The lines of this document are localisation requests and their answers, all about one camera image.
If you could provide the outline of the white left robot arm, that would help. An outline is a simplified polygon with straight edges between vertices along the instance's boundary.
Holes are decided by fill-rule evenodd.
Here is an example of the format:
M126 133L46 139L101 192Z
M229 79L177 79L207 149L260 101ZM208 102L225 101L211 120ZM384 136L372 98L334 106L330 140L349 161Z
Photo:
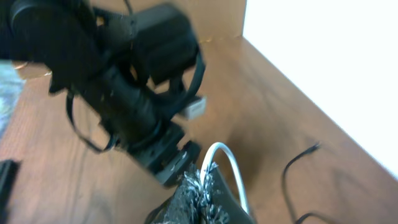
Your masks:
M49 92L67 92L66 111L81 97L109 134L100 154L129 154L165 187L177 185L200 146L181 145L173 122L198 98L205 63L188 17L162 3L123 14L89 1L4 0L1 58L44 64Z

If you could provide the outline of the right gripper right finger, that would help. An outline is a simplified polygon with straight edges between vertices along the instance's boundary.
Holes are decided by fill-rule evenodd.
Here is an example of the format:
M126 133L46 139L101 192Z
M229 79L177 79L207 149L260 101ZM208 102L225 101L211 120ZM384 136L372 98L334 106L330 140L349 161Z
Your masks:
M201 214L205 223L255 224L229 189L216 163L205 175Z

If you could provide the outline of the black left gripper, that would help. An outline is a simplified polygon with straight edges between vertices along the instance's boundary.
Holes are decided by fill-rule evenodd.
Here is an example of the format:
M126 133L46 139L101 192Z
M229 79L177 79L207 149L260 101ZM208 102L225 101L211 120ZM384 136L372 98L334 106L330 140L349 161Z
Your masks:
M114 149L128 154L141 168L152 174L159 184L173 187L180 182L184 172L196 163L201 152L201 146L194 141L187 141L179 147L184 136L183 128L171 121L143 146L118 140Z

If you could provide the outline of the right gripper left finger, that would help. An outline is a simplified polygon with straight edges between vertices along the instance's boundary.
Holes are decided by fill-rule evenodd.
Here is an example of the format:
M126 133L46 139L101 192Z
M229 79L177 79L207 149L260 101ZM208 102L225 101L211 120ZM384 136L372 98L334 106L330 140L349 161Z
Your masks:
M184 172L174 194L148 214L146 223L200 223L202 184L198 176L197 170Z

